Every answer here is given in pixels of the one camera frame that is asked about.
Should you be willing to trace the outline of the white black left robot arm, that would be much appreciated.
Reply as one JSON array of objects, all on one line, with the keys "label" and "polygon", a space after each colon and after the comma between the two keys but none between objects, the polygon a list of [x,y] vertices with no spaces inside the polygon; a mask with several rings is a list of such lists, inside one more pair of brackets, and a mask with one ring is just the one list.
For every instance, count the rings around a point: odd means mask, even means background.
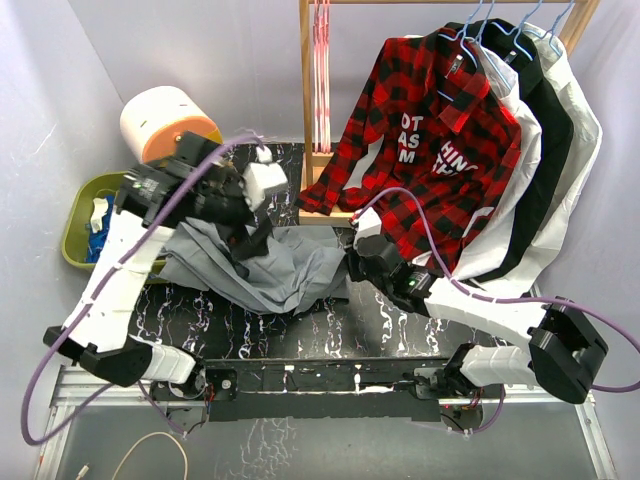
[{"label": "white black left robot arm", "polygon": [[270,225],[254,233],[247,226],[267,196],[287,187],[287,177],[262,142],[256,160],[237,170],[226,157],[232,146],[185,132],[172,153],[124,174],[84,292],[64,323],[43,335],[45,362],[60,354],[113,385],[170,383],[186,399],[204,392],[207,376],[194,355],[130,334],[129,321],[157,257],[189,218],[221,227],[236,258],[267,253]]}]

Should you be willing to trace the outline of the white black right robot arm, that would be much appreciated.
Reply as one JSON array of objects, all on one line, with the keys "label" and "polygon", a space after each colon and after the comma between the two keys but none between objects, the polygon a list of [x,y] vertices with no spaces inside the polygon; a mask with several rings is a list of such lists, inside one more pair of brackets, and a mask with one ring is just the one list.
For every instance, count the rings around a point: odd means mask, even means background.
[{"label": "white black right robot arm", "polygon": [[345,251],[351,280],[370,282],[399,309],[504,340],[500,347],[467,343],[456,350],[438,374],[453,394],[466,397],[504,384],[540,387],[570,404],[586,400],[608,346],[574,304],[532,297],[513,304],[483,301],[442,273],[405,261],[383,235],[359,239]]}]

